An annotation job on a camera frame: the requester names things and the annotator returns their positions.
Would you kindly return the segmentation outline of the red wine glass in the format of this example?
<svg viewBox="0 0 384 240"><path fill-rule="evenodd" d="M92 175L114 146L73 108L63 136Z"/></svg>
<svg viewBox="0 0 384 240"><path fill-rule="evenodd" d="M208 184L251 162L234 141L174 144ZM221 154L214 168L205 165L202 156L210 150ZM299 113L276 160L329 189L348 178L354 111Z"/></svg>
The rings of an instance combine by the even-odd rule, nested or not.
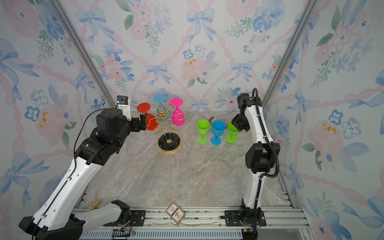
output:
<svg viewBox="0 0 384 240"><path fill-rule="evenodd" d="M148 131L154 131L158 127L157 120L150 113L151 105L149 103L141 103L137 106L137 111L146 115L146 128Z"/></svg>

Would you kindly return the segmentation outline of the green wine glass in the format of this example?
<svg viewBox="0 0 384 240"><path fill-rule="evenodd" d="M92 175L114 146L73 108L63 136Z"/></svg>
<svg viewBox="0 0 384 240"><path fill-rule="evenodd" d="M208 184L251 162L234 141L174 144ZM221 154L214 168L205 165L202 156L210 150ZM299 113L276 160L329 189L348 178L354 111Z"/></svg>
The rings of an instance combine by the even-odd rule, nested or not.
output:
<svg viewBox="0 0 384 240"><path fill-rule="evenodd" d="M237 135L239 134L239 131L237 128L232 124L232 122L228 123L228 134L226 136L226 141L229 144L234 144L237 141Z"/></svg>
<svg viewBox="0 0 384 240"><path fill-rule="evenodd" d="M199 136L197 141L199 144L206 144L208 141L207 134L210 130L210 122L208 120L199 120L197 122Z"/></svg>

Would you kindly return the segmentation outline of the blue wine glass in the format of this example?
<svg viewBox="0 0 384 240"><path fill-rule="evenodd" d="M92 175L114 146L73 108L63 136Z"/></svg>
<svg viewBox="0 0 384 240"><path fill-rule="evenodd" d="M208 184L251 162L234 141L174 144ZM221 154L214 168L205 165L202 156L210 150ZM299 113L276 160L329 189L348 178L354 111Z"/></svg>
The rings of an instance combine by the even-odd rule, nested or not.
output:
<svg viewBox="0 0 384 240"><path fill-rule="evenodd" d="M213 137L211 138L211 143L215 146L221 144L221 136L224 134L226 129L226 124L223 121L215 121L212 124L212 133Z"/></svg>

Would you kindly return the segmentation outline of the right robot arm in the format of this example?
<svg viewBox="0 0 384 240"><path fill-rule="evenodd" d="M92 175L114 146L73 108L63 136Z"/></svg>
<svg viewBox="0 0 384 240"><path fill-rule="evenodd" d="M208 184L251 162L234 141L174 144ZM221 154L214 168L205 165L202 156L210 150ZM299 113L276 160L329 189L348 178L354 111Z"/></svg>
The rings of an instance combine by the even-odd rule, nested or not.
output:
<svg viewBox="0 0 384 240"><path fill-rule="evenodd" d="M281 148L267 129L258 90L254 88L251 95L241 93L237 101L240 112L232 119L232 125L239 132L250 131L253 143L245 155L246 167L249 169L247 189L239 213L232 219L233 222L239 221L246 227L256 229L266 226L260 199L265 180L279 174L278 153Z"/></svg>

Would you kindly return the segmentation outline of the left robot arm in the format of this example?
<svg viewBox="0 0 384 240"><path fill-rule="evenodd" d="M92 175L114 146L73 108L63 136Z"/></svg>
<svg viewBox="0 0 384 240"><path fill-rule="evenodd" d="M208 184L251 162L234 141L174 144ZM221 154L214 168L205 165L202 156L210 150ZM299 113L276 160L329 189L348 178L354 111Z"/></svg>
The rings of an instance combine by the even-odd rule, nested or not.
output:
<svg viewBox="0 0 384 240"><path fill-rule="evenodd" d="M93 177L113 154L118 154L132 132L147 128L145 113L128 120L123 110L104 109L97 115L97 127L74 153L74 159L54 192L33 215L24 217L20 229L33 240L78 240L106 224L128 226L133 218L130 206L114 200L107 206L81 214L73 209Z"/></svg>

